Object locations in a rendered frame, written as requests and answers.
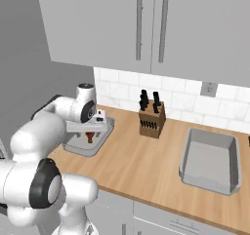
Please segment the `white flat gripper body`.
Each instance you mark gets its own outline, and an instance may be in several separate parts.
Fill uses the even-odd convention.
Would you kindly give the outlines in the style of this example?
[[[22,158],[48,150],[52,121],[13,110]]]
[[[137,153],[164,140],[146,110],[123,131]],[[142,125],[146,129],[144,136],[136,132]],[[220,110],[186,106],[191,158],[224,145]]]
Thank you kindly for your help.
[[[91,119],[86,123],[77,123],[72,121],[66,122],[66,130],[69,133],[85,133],[85,132],[106,132],[107,131],[107,122],[97,122],[96,119]]]

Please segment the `wooden knife block with knives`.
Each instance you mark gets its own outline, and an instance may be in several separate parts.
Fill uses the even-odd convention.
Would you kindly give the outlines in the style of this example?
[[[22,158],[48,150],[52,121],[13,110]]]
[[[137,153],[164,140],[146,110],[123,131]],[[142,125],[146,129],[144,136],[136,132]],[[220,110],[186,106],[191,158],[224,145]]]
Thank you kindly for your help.
[[[149,99],[147,91],[141,90],[140,98],[140,135],[159,138],[166,121],[164,102],[159,99],[158,92]]]

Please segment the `grey lower cupboard door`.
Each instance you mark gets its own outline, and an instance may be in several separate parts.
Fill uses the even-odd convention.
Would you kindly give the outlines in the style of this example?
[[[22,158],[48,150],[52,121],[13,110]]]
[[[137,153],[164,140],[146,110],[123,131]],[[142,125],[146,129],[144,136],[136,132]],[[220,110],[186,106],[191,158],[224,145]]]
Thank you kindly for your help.
[[[99,235],[122,235],[124,223],[126,235],[133,235],[133,205],[128,198],[100,190],[97,200],[86,207],[86,212]]]

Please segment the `grey cupboard door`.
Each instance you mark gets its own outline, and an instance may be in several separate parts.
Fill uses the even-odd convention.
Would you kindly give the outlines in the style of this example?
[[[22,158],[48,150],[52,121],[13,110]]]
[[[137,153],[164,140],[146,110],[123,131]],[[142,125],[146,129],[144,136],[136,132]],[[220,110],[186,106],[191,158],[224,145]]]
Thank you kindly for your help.
[[[51,60],[150,72],[154,0],[143,0],[136,60],[137,0],[39,0]]]
[[[126,235],[133,235],[133,205],[128,198],[100,190],[97,200],[86,207],[86,212],[99,235],[122,235],[124,223]]]
[[[155,0],[152,74],[250,88],[250,0],[169,0],[163,63],[161,14]]]

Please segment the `grey upper cupboard door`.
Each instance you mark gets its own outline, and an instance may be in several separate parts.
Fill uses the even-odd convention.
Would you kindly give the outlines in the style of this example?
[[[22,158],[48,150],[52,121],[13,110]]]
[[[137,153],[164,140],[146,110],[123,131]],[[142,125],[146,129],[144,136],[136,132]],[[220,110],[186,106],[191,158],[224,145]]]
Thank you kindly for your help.
[[[51,60],[150,72],[154,0],[143,0],[136,60],[137,0],[39,0]]]
[[[250,88],[250,0],[169,0],[163,63],[161,14],[155,0],[152,74]]]

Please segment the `grey drawer front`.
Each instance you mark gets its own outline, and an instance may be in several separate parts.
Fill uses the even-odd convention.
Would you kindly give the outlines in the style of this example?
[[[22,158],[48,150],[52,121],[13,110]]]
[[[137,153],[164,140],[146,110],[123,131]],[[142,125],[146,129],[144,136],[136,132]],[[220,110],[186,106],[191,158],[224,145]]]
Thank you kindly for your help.
[[[166,212],[139,202],[134,202],[134,215],[135,217],[140,218],[144,221],[149,221],[154,225],[167,228],[172,233],[175,233],[177,235],[235,235],[234,233],[228,232],[221,228],[207,225],[202,222],[198,222],[196,220],[189,219],[180,215],[175,215],[173,213]],[[193,221],[199,229],[199,232],[192,233],[171,225],[170,221],[175,218],[184,218]]]

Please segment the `grey wall socket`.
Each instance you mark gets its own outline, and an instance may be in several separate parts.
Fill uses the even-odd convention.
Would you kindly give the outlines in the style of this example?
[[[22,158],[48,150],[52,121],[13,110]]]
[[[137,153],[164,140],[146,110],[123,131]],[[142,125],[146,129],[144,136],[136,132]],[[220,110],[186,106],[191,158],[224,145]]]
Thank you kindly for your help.
[[[200,90],[200,94],[205,97],[214,98],[218,89],[217,83],[203,82]]]

